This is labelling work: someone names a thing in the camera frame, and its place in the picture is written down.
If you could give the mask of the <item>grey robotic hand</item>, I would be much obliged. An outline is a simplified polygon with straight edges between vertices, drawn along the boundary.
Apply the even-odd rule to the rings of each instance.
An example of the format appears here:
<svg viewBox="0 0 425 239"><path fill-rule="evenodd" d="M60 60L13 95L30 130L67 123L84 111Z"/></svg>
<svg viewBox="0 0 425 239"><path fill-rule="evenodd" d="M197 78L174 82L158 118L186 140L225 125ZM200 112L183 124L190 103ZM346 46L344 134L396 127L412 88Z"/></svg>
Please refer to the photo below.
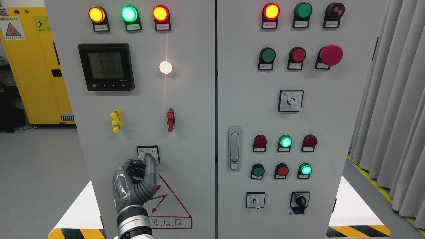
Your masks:
<svg viewBox="0 0 425 239"><path fill-rule="evenodd" d="M117 213L131 205L143 206L155 195L157 170L155 158L146 153L143 158L128 159L113 173L113 196Z"/></svg>

